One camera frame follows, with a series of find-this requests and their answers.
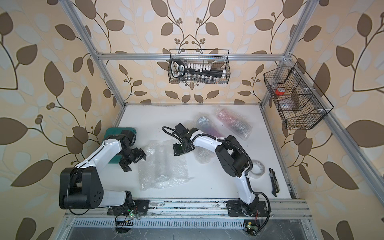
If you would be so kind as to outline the purple vase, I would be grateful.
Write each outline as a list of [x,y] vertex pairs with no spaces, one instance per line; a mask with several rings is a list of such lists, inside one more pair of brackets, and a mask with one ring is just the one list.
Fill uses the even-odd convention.
[[224,137],[218,125],[212,120],[212,118],[208,116],[198,115],[196,117],[196,126],[205,134],[209,134],[215,137]]

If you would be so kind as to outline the clear bubble wrap sheet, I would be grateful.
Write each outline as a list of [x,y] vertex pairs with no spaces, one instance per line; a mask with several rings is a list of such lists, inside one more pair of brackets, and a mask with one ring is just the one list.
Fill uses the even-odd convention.
[[151,141],[145,146],[145,160],[138,162],[140,190],[165,189],[190,182],[187,160],[175,156],[175,141]]

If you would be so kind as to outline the clear ribbed glass vase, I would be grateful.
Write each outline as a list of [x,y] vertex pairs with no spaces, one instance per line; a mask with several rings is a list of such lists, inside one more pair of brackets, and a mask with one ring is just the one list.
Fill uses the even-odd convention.
[[171,159],[173,151],[167,145],[158,145],[155,150],[155,181],[163,183],[172,178]]

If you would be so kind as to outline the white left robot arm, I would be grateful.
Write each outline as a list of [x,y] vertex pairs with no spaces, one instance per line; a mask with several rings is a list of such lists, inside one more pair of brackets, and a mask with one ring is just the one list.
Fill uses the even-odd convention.
[[100,173],[115,156],[119,165],[130,172],[130,164],[146,159],[142,149],[132,148],[136,133],[123,130],[111,135],[84,161],[73,168],[65,168],[60,174],[59,206],[63,210],[96,209],[105,207],[131,207],[134,203],[129,191],[107,190]]

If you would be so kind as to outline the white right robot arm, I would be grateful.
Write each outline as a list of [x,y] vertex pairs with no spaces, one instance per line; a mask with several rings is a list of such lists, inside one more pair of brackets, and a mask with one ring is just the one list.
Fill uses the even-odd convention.
[[253,168],[249,155],[233,136],[218,138],[205,133],[197,133],[190,138],[184,136],[179,143],[173,144],[174,156],[180,156],[194,150],[204,148],[216,154],[223,170],[235,178],[242,211],[246,215],[256,212],[259,198],[253,191],[248,173]]

